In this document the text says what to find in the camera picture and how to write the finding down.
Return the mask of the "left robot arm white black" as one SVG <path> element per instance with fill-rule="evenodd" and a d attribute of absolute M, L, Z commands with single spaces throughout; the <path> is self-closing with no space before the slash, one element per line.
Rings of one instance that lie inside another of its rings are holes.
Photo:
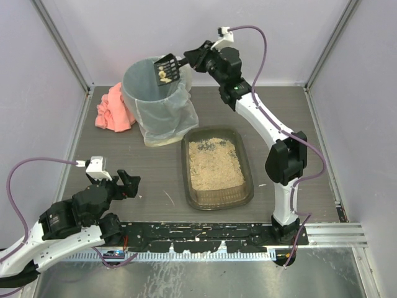
<path fill-rule="evenodd" d="M 122 224 L 108 210 L 112 201 L 134 198 L 141 178 L 120 169 L 110 179 L 90 181 L 90 186 L 72 198 L 52 204 L 26 237 L 1 251 L 1 288 L 23 287 L 86 248 L 119 244 Z"/>

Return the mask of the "dark translucent litter box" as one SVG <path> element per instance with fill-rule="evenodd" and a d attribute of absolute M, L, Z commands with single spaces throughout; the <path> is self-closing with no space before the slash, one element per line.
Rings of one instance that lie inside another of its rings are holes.
<path fill-rule="evenodd" d="M 189 171 L 189 142 L 199 142 L 209 138 L 223 138 L 236 147 L 236 154 L 245 182 L 237 187 L 216 191 L 196 191 L 192 188 Z M 248 156 L 239 132 L 225 125 L 196 128 L 188 132 L 181 141 L 182 176 L 187 202 L 198 210 L 221 210 L 247 204 L 254 197 L 254 184 Z"/>

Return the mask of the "black slotted litter scoop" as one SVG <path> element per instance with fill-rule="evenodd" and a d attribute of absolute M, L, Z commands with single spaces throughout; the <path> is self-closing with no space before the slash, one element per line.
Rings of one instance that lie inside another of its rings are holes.
<path fill-rule="evenodd" d="M 153 63 L 157 85 L 164 86 L 180 78 L 179 69 L 189 62 L 186 58 L 177 58 L 172 53 L 163 56 Z"/>

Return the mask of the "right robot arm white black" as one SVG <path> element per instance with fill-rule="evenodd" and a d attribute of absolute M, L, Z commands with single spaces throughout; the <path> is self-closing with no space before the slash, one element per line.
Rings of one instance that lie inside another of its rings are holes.
<path fill-rule="evenodd" d="M 237 49 L 217 50 L 212 42 L 206 41 L 197 49 L 184 52 L 180 65 L 184 64 L 198 73 L 209 74 L 218 83 L 223 102 L 245 118 L 269 147 L 265 171 L 275 190 L 271 235 L 279 243 L 292 240 L 300 228 L 294 210 L 295 188 L 307 166 L 306 135 L 286 127 L 259 100 L 254 88 L 242 77 Z"/>

